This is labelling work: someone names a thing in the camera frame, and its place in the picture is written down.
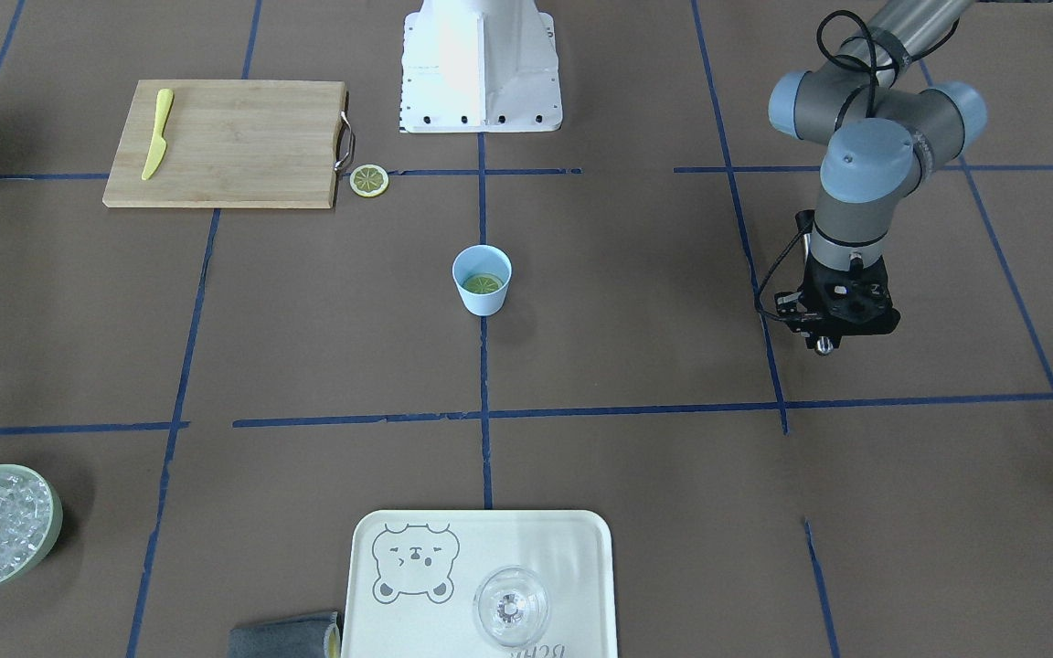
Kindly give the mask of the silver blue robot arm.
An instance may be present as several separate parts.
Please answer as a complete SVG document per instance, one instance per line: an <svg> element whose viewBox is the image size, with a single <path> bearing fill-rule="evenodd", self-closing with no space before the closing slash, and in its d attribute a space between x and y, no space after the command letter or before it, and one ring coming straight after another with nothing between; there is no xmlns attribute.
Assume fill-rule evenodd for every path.
<svg viewBox="0 0 1053 658"><path fill-rule="evenodd" d="M901 321L888 287L883 251L899 203L973 145L989 123L981 92L949 80L895 89L903 72L941 48L966 1L890 1L870 18L835 11L856 29L838 49L816 46L819 69L789 72L772 91L774 129L824 146L820 193L795 214L787 250L802 247L803 277L755 310L827 355L848 336L890 334Z"/></svg>

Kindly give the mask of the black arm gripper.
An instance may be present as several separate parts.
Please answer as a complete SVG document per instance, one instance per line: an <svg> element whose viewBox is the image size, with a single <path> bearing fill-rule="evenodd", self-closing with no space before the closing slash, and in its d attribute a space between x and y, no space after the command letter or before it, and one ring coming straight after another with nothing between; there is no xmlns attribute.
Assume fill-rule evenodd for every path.
<svg viewBox="0 0 1053 658"><path fill-rule="evenodd" d="M808 258L801 288L774 295L774 315L812 350L818 336L830 336L839 348L845 337L891 334L901 321L882 259L840 271Z"/></svg>

